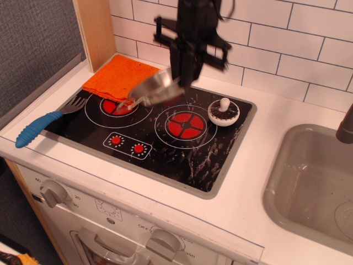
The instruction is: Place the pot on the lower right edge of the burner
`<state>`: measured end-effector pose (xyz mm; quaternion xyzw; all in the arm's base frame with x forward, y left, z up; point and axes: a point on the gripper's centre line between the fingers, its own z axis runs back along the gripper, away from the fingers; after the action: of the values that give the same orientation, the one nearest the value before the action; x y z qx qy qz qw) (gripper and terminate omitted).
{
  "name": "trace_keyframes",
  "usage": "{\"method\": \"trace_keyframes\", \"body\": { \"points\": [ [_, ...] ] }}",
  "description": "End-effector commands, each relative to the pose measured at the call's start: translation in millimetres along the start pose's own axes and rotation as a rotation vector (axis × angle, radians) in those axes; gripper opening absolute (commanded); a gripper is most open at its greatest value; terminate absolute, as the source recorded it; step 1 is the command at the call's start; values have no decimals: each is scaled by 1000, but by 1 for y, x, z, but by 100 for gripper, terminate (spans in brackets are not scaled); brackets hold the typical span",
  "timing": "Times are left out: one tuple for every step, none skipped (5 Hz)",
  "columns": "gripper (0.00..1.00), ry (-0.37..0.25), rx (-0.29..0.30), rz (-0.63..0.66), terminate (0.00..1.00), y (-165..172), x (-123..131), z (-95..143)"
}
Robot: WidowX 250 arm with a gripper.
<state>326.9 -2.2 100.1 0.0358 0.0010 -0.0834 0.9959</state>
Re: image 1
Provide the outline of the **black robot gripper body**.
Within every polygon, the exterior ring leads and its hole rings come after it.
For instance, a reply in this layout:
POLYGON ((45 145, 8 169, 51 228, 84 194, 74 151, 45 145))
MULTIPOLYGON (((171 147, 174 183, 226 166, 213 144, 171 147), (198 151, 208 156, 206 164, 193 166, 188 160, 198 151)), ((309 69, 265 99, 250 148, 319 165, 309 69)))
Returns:
POLYGON ((154 40, 170 47, 177 40, 185 51, 201 54, 204 64, 223 71, 231 45, 217 33, 221 1, 178 1, 176 20, 155 17, 154 40))

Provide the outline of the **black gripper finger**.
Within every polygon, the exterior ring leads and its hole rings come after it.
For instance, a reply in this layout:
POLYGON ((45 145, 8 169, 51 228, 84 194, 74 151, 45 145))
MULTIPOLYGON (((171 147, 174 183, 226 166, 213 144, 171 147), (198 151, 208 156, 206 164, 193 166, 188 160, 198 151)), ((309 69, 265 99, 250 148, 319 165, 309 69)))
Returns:
POLYGON ((204 60, 201 54, 194 51, 184 51, 181 60, 180 85, 189 88, 193 81, 197 80, 204 60))
POLYGON ((181 44, 177 40, 173 40, 170 43, 169 47, 170 51, 170 67, 172 72, 172 79, 179 79, 179 82, 184 82, 183 75, 183 58, 185 49, 181 46, 181 44))

